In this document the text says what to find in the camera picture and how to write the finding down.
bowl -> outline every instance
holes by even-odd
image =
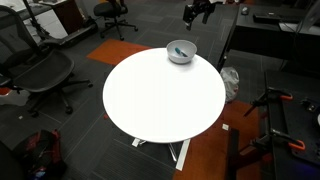
[[[167,45],[169,59],[177,64],[190,62],[197,52],[197,46],[190,41],[175,40]]]

gray carpet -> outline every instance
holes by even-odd
[[[137,25],[139,31],[121,28],[125,41],[165,47],[172,40],[186,39],[194,42],[198,47],[197,54],[213,66],[218,62],[237,11],[237,6],[218,6],[207,24],[202,24],[202,15],[199,15],[193,22],[192,30],[188,31],[182,14],[185,4],[191,0],[126,2],[129,14],[125,18]],[[88,12],[92,12],[95,3],[83,1]],[[103,19],[97,22],[103,27]],[[96,33],[62,50],[75,61],[73,79],[88,78],[94,84],[93,88],[76,85],[65,89],[67,99],[74,108],[72,115],[64,113],[63,102],[56,95],[43,104],[38,118],[30,117],[27,112],[31,102],[23,107],[2,105],[0,140],[13,148],[36,131],[58,129],[62,137],[62,156],[69,167],[64,179],[171,179],[175,164],[167,146],[145,144],[134,148],[130,145],[132,137],[121,132],[109,119],[103,118],[102,88],[113,66],[89,60],[86,55],[108,38],[119,38],[116,29],[108,31],[105,39]],[[244,52],[231,51],[229,55],[226,66],[235,67],[239,73],[237,100],[243,102],[250,102],[263,90],[264,71],[278,69],[281,64],[278,59]],[[177,151],[180,147],[181,144],[176,145]]]

white round table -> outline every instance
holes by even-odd
[[[166,48],[136,53],[108,76],[103,103],[110,119],[127,134],[148,142],[174,143],[208,129],[225,104],[216,69],[195,55],[174,64]]]

black backpack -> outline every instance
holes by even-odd
[[[41,130],[34,133],[13,149],[26,177],[30,180],[60,179],[67,169],[61,158],[60,135]]]

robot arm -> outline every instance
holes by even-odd
[[[201,13],[204,13],[202,23],[206,24],[209,15],[214,12],[216,4],[222,4],[222,2],[223,0],[193,0],[192,5],[186,5],[183,21],[186,23],[187,30],[191,30],[193,20]]]

